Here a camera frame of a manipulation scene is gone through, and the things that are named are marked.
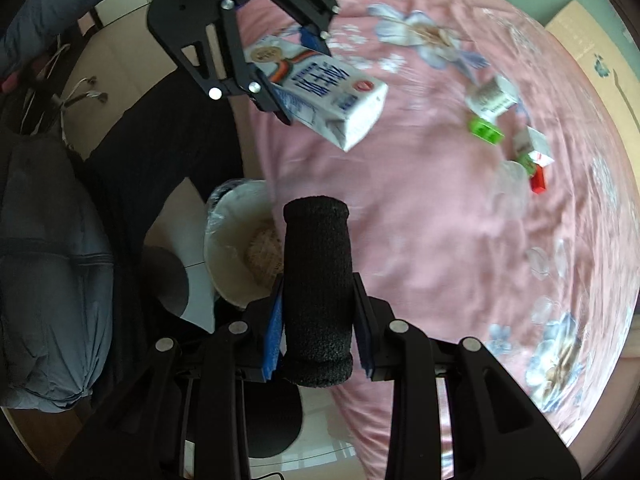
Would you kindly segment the white blue milk carton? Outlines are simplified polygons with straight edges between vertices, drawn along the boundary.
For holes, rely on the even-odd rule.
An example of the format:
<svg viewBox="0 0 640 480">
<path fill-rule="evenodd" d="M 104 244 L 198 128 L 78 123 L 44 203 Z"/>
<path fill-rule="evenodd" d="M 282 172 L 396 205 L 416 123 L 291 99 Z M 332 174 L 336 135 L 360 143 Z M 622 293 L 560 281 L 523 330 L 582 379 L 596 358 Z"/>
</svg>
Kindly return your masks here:
<svg viewBox="0 0 640 480">
<path fill-rule="evenodd" d="M 344 152 L 381 117 L 388 85 L 358 68 L 275 36 L 245 49 L 271 82 L 284 108 Z"/>
</svg>

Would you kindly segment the black foam cylinder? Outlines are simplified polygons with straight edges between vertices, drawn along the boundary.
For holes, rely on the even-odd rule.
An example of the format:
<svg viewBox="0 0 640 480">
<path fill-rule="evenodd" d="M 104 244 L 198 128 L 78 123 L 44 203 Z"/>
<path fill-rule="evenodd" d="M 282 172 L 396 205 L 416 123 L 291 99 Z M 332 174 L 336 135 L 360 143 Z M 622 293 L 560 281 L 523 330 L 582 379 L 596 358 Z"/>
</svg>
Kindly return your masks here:
<svg viewBox="0 0 640 480">
<path fill-rule="evenodd" d="M 352 374 L 352 248 L 346 204 L 328 196 L 292 200 L 285 220 L 283 374 L 306 388 Z"/>
</svg>

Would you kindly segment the white green yogurt cup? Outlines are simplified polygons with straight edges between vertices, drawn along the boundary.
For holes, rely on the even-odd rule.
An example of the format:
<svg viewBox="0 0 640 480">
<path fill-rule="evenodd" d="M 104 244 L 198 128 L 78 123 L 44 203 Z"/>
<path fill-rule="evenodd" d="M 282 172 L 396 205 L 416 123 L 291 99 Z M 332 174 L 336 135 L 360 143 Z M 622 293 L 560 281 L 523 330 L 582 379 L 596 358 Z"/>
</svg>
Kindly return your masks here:
<svg viewBox="0 0 640 480">
<path fill-rule="evenodd" d="M 491 122 L 518 102 L 518 89 L 509 79 L 496 75 L 465 97 L 466 106 L 479 118 Z"/>
</svg>

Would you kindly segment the green lego brick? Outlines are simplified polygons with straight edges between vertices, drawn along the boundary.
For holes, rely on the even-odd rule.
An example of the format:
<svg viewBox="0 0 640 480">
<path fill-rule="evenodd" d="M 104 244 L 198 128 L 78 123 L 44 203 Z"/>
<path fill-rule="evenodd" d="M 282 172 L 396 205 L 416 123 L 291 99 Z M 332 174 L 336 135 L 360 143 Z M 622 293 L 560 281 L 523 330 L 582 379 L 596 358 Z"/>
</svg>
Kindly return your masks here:
<svg viewBox="0 0 640 480">
<path fill-rule="evenodd" d="M 500 144 L 504 138 L 499 128 L 480 116 L 473 116 L 468 122 L 468 128 L 473 136 L 491 145 Z"/>
</svg>

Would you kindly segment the clear plastic cup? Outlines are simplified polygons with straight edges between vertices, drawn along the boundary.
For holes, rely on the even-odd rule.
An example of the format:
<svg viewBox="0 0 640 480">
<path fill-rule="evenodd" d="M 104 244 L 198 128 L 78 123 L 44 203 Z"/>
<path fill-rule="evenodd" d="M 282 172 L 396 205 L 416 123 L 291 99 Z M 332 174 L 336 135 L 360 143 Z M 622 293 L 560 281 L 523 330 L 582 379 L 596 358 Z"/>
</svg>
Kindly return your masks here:
<svg viewBox="0 0 640 480">
<path fill-rule="evenodd" d="M 491 191 L 492 210 L 507 219 L 521 219 L 527 212 L 529 194 L 525 168 L 513 160 L 500 162 Z"/>
</svg>

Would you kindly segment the red wooden block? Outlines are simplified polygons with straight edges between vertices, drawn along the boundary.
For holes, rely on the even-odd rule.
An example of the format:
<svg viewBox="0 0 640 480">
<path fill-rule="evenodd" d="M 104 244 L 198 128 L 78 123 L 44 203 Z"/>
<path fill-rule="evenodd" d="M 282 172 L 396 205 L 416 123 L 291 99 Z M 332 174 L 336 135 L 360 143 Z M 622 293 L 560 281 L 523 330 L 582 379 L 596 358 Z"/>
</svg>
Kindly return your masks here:
<svg viewBox="0 0 640 480">
<path fill-rule="evenodd" d="M 529 179 L 529 185 L 535 194 L 541 194 L 547 191 L 544 168 L 538 165 L 535 166 L 534 173 Z"/>
</svg>

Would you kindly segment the white medicine box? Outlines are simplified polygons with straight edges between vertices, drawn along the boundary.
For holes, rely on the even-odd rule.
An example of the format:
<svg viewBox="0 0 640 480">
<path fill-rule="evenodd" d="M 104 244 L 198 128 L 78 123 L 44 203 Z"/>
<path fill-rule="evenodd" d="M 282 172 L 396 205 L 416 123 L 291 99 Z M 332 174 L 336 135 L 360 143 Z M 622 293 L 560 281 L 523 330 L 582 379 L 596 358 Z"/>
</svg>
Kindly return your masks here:
<svg viewBox="0 0 640 480">
<path fill-rule="evenodd" d="M 516 156 L 527 156 L 541 168 L 554 163 L 547 137 L 532 127 L 526 126 L 514 136 L 513 147 Z"/>
</svg>

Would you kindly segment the white paper trash bin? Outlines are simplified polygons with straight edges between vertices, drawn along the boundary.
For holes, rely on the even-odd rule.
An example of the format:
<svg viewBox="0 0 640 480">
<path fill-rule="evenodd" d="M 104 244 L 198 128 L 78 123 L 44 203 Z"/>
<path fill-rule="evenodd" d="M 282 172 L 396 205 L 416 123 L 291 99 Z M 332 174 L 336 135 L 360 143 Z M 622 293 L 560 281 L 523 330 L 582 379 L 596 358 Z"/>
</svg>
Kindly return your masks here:
<svg viewBox="0 0 640 480">
<path fill-rule="evenodd" d="M 231 180 L 209 196 L 204 258 L 214 291 L 244 309 L 270 295 L 283 249 L 263 180 Z"/>
</svg>

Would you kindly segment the person's black trouser legs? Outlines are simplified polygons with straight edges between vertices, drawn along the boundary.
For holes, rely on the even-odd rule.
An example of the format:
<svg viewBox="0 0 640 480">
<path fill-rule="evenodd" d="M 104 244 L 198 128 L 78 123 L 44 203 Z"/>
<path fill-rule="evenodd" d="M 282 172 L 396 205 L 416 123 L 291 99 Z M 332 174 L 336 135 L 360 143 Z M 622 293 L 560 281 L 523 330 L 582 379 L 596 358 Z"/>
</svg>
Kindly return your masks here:
<svg viewBox="0 0 640 480">
<path fill-rule="evenodd" d="M 197 470 L 236 453 L 224 422 L 231 391 L 224 312 L 206 332 L 169 313 L 145 281 L 146 233 L 169 195 L 190 181 L 201 198 L 241 177 L 231 105 L 212 101 L 176 70 L 145 93 L 84 161 L 80 182 L 102 223 L 111 255 L 76 269 L 88 314 L 112 334 L 92 386 L 92 415 L 68 448 L 66 468 L 103 477 L 172 474 L 172 416 L 186 408 Z"/>
</svg>

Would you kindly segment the grey jacket sleeve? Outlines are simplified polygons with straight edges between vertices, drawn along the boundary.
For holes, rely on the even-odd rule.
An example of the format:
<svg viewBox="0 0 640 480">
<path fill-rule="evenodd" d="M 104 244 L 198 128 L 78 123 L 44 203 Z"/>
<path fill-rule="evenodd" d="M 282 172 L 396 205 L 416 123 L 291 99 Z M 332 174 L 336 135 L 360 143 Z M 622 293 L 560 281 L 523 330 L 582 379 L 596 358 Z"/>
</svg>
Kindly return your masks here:
<svg viewBox="0 0 640 480">
<path fill-rule="evenodd" d="M 102 0 L 1 0 L 13 80 Z M 113 256 L 56 131 L 1 135 L 1 404 L 59 413 L 90 396 L 112 341 Z"/>
</svg>

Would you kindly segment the pink floral bedspread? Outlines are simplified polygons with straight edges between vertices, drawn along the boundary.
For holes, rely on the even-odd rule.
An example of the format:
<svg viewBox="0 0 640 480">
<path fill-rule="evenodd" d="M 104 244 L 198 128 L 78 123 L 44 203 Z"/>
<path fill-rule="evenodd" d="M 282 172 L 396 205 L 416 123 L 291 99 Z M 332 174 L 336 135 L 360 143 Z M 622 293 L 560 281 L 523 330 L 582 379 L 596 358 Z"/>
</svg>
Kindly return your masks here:
<svg viewBox="0 0 640 480">
<path fill-rule="evenodd" d="M 624 144 L 582 70 L 504 0 L 337 0 L 329 48 L 388 85 L 383 113 L 343 152 L 301 124 L 250 115 L 273 207 L 327 195 L 349 206 L 367 292 L 428 336 L 478 338 L 563 441 L 576 439 L 623 351 L 639 292 L 639 195 Z M 491 145 L 465 97 L 493 76 L 518 102 Z M 526 215 L 491 208 L 526 126 L 554 163 Z"/>
</svg>

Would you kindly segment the cream wooden headboard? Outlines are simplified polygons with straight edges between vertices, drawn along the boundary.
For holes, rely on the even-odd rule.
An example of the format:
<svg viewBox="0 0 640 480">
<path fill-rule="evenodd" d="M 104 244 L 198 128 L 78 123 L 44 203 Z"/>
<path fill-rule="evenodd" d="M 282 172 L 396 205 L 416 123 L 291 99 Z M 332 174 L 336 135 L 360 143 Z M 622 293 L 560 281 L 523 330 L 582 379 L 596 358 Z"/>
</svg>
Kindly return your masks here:
<svg viewBox="0 0 640 480">
<path fill-rule="evenodd" d="M 608 34 L 572 0 L 546 25 L 589 78 L 620 133 L 639 133 L 639 79 Z"/>
</svg>

